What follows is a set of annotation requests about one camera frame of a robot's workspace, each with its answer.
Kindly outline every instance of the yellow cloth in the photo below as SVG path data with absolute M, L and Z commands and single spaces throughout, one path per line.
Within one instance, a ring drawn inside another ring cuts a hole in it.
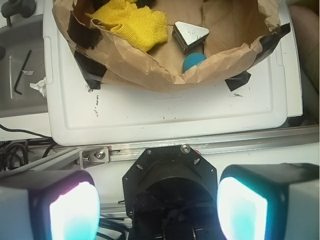
M 168 40 L 168 19 L 164 12 L 152 11 L 147 6 L 137 8 L 136 1 L 110 0 L 89 16 L 100 20 L 107 30 L 132 46 L 147 52 Z

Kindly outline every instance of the wire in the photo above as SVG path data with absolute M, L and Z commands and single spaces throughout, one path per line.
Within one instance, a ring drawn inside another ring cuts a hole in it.
M 11 132 L 11 133 L 25 133 L 25 134 L 35 135 L 35 136 L 38 136 L 41 138 L 46 138 L 46 139 L 50 138 L 49 136 L 45 136 L 40 133 L 36 133 L 36 132 L 28 131 L 28 130 L 7 128 L 7 127 L 3 126 L 2 124 L 0 124 L 0 129 L 7 131 L 7 132 Z
M 126 232 L 129 232 L 130 229 L 120 223 L 108 220 L 106 218 L 100 218 L 99 227 L 104 229 L 110 229 L 116 232 L 121 233 L 117 240 L 126 240 Z
M 50 152 L 51 149 L 53 149 L 55 146 L 57 145 L 56 142 L 53 142 L 44 152 L 42 158 L 45 158 L 46 156 L 48 156 L 48 153 Z
M 108 224 L 108 225 L 113 226 L 115 228 L 122 229 L 122 230 L 124 230 L 126 232 L 130 231 L 130 229 L 128 227 L 126 227 L 125 225 L 122 225 L 121 223 L 117 223 L 117 222 L 108 220 L 106 218 L 100 218 L 100 223 Z
M 23 157 L 24 162 L 22 162 L 21 158 L 17 155 L 18 150 L 20 150 L 22 152 L 22 157 Z M 28 153 L 27 153 L 25 147 L 20 143 L 10 143 L 1 151 L 0 172 L 5 171 L 7 168 L 8 155 L 11 155 L 10 159 L 9 159 L 9 169 L 11 169 L 11 166 L 13 163 L 13 156 L 15 156 L 15 158 L 19 161 L 20 167 L 25 164 L 28 164 L 28 162 L 29 162 L 28 161 Z
M 6 141 L 6 142 L 3 142 L 1 145 L 0 145 L 0 149 L 4 148 L 5 146 L 7 146 L 8 144 L 10 144 L 12 141 Z
M 101 238 L 104 238 L 104 239 L 115 240 L 114 238 L 112 238 L 112 237 L 110 237 L 110 236 L 108 236 L 108 235 L 102 234 L 102 233 L 100 233 L 100 232 L 97 232 L 96 235 L 97 235 L 98 237 L 101 237 Z

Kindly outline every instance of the bolt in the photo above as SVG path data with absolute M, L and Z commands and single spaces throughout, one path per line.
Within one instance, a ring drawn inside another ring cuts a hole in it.
M 97 159 L 102 160 L 105 158 L 106 153 L 103 150 L 97 151 L 94 155 Z
M 82 161 L 83 161 L 84 163 L 90 162 L 90 155 L 89 155 L 89 154 L 83 155 Z
M 190 148 L 189 145 L 183 144 L 183 145 L 180 147 L 180 150 L 181 150 L 181 152 L 183 152 L 184 154 L 188 154 L 188 153 L 190 153 L 191 148 Z

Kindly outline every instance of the blue ball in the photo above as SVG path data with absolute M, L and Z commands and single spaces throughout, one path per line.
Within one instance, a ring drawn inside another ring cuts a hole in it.
M 207 59 L 207 57 L 201 53 L 191 53 L 187 56 L 183 62 L 182 68 L 183 72 L 187 71 L 188 69 L 192 68 L 195 65 L 198 65 L 202 61 Z

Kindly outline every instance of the metal bracket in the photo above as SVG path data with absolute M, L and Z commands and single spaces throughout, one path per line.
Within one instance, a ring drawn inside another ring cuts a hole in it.
M 92 147 L 79 151 L 80 169 L 107 164 L 110 162 L 109 147 Z

